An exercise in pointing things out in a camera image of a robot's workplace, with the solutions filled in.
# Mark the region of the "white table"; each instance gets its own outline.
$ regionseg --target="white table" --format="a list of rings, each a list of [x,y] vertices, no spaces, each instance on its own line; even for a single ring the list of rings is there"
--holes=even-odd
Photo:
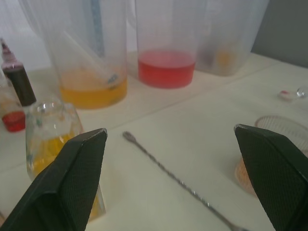
[[[134,67],[129,66],[133,75]],[[38,76],[33,76],[33,86]],[[264,115],[283,115],[307,125],[305,101],[289,104],[277,98],[280,90],[296,89],[307,77],[304,68],[252,54],[232,77],[195,72],[192,84],[179,90],[153,89],[130,77],[128,96],[122,102],[78,111],[85,130],[107,127],[109,135],[100,182],[107,213],[90,222],[87,230],[228,230],[126,142],[121,137],[125,130],[231,221],[251,231],[274,230],[260,202],[235,180],[241,154],[233,126],[253,125]],[[24,132],[0,130],[4,215],[31,183],[24,139]]]

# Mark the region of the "red liquid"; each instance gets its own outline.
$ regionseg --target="red liquid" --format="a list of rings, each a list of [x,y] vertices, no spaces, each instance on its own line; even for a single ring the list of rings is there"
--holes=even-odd
[[[26,127],[26,116],[24,112],[10,112],[2,117],[6,129],[10,132],[24,130]]]
[[[191,83],[195,60],[181,51],[145,51],[138,58],[139,78],[157,88],[180,88]]]

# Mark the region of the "dropper bottle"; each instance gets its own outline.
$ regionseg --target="dropper bottle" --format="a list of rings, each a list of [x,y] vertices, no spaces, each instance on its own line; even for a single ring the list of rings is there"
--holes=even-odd
[[[4,63],[1,65],[3,73],[12,82],[21,105],[30,106],[36,102],[29,78],[22,62],[18,61],[5,43],[0,38],[2,47],[2,58]]]

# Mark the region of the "yellow drink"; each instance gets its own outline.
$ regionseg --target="yellow drink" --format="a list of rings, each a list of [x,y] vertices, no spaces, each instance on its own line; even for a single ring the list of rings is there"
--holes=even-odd
[[[124,71],[117,73],[122,77],[122,81],[109,87],[97,77],[94,71],[76,69],[64,72],[60,86],[62,98],[65,102],[70,102],[81,109],[110,106],[126,96],[127,79],[123,78],[124,73]]]
[[[32,164],[32,172],[35,177],[55,160],[65,143],[73,137],[74,134],[71,132],[69,134],[61,135],[59,137],[41,142],[39,151]],[[98,195],[96,194],[89,220],[92,220],[105,212],[105,210],[100,206],[102,203],[103,202],[100,201]]]

